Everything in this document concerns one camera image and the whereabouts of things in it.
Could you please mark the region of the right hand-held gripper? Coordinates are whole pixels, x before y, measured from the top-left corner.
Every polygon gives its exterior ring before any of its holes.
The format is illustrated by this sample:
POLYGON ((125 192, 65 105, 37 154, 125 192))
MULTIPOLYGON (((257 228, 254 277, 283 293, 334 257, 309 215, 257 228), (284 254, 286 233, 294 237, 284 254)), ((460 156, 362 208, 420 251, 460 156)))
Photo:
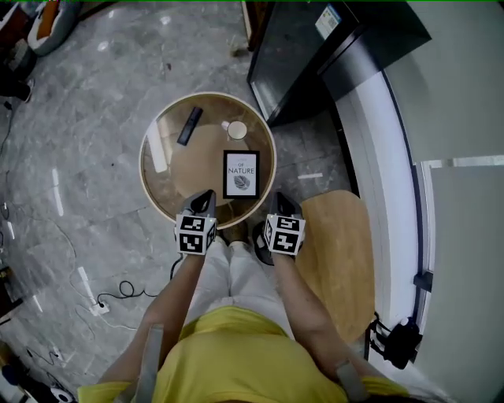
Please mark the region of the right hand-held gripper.
POLYGON ((277 191, 272 196, 263 231, 267 250, 270 253, 296 256, 304 242, 305 226, 300 204, 277 191))

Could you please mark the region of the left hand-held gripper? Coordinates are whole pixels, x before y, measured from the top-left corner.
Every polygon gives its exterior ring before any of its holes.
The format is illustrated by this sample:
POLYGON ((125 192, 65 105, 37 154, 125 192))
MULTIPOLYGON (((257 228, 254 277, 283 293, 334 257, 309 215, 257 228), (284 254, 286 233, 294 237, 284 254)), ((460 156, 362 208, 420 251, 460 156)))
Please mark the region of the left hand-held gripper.
POLYGON ((205 255, 216 238, 216 192, 204 190, 187 198, 176 215, 177 251, 188 255, 205 255))

